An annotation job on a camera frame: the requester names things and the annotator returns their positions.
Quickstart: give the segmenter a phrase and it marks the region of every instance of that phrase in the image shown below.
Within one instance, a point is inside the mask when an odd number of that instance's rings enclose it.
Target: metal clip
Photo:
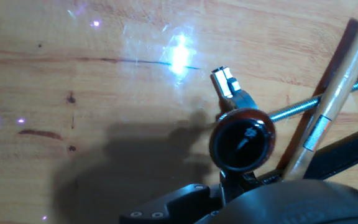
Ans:
[[[229,110],[239,108],[258,109],[258,106],[251,96],[241,89],[240,83],[233,77],[229,67],[220,67],[213,70],[211,79],[219,98],[225,103]]]

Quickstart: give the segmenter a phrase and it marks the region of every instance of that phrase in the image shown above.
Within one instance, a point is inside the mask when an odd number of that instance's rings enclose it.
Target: table surface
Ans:
[[[271,112],[321,93],[357,26],[358,0],[0,0],[0,223],[115,223],[217,183],[194,128],[220,112],[210,71]],[[257,174],[285,164],[305,117],[276,123]],[[356,131],[358,92],[322,146]],[[358,189],[358,165],[330,180]]]

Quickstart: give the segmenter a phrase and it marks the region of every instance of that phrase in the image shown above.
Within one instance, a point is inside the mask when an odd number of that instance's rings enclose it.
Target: wooden stick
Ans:
[[[353,43],[323,94],[301,142],[282,175],[283,180],[302,179],[333,121],[338,116],[358,78],[358,31]]]

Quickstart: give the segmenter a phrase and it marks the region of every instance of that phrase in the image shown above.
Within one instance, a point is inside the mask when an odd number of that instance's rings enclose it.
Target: black knob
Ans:
[[[222,170],[250,172],[270,157],[275,128],[269,116],[243,108],[224,114],[211,135],[209,153]]]

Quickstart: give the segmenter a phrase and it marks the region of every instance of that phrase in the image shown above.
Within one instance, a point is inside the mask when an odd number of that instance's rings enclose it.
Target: metal screw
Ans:
[[[354,84],[352,91],[358,90],[358,81],[356,84]],[[286,106],[283,109],[273,111],[269,113],[270,119],[272,119],[273,122],[281,121],[285,118],[292,117],[296,114],[305,112],[307,110],[310,110],[318,105],[320,102],[320,99],[322,97],[322,94],[314,96],[312,98],[305,99],[301,102],[295,103],[290,106]]]
[[[205,186],[203,186],[203,185],[196,185],[196,186],[194,186],[194,188],[196,188],[196,189],[204,189]]]
[[[160,217],[163,217],[164,216],[164,213],[162,212],[155,212],[152,214],[152,217],[153,218],[160,218]]]
[[[132,212],[130,214],[131,217],[139,217],[139,216],[142,216],[142,212]]]

